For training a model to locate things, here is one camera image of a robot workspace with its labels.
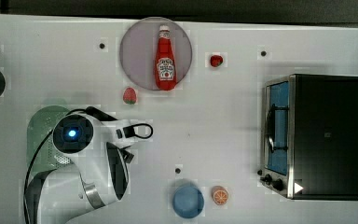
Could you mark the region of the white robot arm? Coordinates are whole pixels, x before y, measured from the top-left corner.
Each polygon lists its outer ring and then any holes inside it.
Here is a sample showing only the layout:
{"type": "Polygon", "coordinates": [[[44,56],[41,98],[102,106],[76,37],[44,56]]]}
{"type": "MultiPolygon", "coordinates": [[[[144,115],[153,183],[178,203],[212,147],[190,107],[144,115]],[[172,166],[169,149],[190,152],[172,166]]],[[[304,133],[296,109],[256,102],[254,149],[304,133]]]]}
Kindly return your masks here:
{"type": "Polygon", "coordinates": [[[125,120],[86,114],[62,118],[52,130],[55,149],[71,163],[40,172],[24,192],[26,224],[66,224],[75,217],[121,201],[130,182],[125,120]]]}

